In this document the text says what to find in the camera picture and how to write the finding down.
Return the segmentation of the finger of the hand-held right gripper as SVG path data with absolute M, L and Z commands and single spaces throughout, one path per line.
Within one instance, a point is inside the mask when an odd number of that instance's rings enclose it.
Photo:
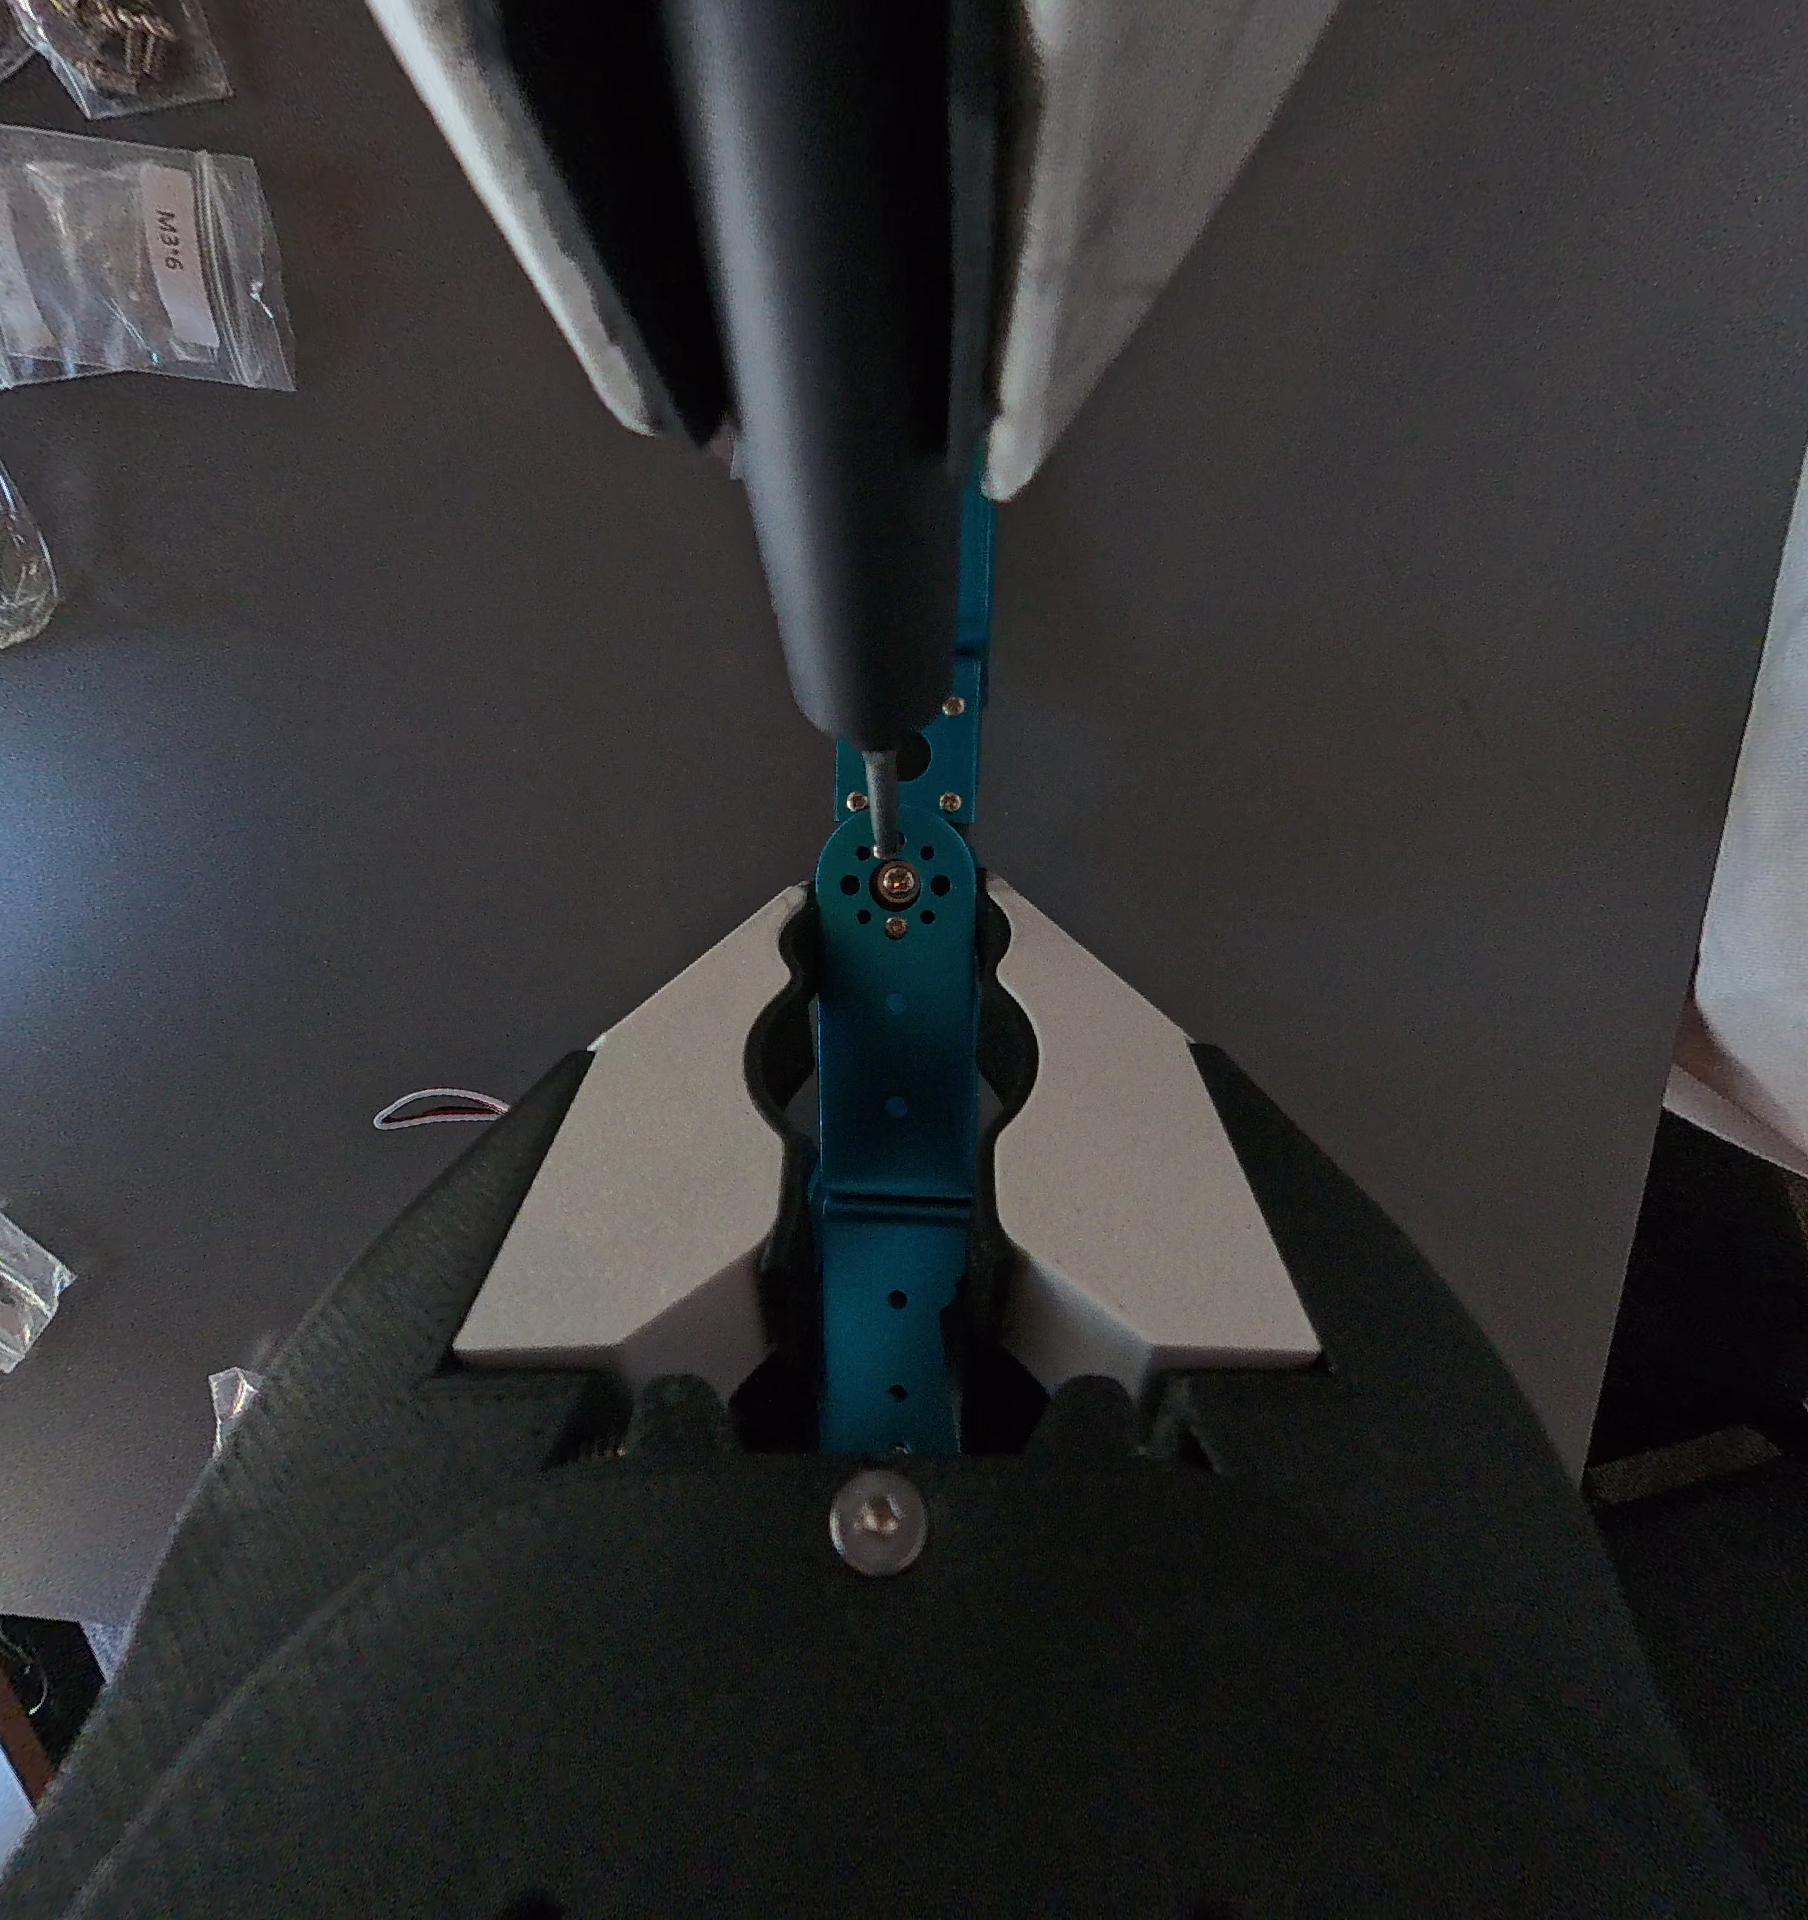
M 1333 12 L 960 5 L 960 462 L 992 503 L 1143 324 Z
M 539 132 L 494 3 L 369 3 L 394 60 L 617 424 L 712 443 L 670 397 Z

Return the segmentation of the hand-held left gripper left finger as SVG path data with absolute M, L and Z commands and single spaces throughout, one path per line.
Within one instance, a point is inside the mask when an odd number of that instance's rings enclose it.
M 596 1038 L 458 1363 L 737 1388 L 770 1357 L 758 1261 L 784 1147 L 749 1093 L 746 1039 L 791 981 L 779 942 L 800 908 L 802 887 L 781 887 Z

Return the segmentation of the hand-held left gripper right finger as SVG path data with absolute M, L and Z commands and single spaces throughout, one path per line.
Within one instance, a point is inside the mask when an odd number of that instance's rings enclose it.
M 992 1147 L 1006 1351 L 1043 1385 L 1307 1367 L 1321 1342 L 1191 1038 L 1006 880 L 1034 1081 Z

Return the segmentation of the blue metal toy robot arm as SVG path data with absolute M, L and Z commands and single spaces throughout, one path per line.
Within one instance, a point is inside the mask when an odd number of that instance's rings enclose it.
M 954 677 L 901 778 L 891 892 L 861 758 L 837 744 L 837 826 L 815 883 L 821 1147 L 821 1448 L 960 1452 L 942 1315 L 960 1291 L 978 1162 L 976 814 L 992 506 L 960 519 Z

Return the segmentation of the black electric screwdriver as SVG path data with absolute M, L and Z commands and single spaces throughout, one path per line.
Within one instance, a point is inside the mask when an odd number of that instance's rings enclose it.
M 998 3 L 663 3 L 667 75 L 781 656 L 864 759 L 949 691 L 988 415 Z

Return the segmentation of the dark grey desk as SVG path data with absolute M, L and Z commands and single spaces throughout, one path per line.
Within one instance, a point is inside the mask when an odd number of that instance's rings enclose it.
M 221 15 L 291 397 L 0 397 L 0 1612 L 123 1618 L 272 1346 L 812 874 L 740 485 L 626 431 L 358 3 Z M 998 519 L 976 840 L 1588 1452 L 1808 439 L 1808 3 L 1348 3 Z

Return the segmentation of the clear zip bag of screws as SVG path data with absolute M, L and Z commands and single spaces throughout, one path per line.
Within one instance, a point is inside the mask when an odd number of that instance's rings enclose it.
M 11 3 L 85 121 L 233 96 L 203 3 Z

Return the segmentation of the large clear labelled zip bag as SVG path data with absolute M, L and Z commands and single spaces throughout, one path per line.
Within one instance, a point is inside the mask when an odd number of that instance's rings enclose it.
M 108 372 L 296 391 L 256 161 L 0 126 L 0 392 Z

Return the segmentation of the person's white shirt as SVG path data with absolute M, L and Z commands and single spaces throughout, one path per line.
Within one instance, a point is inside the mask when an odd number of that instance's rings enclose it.
M 1664 1106 L 1808 1178 L 1808 443 Z

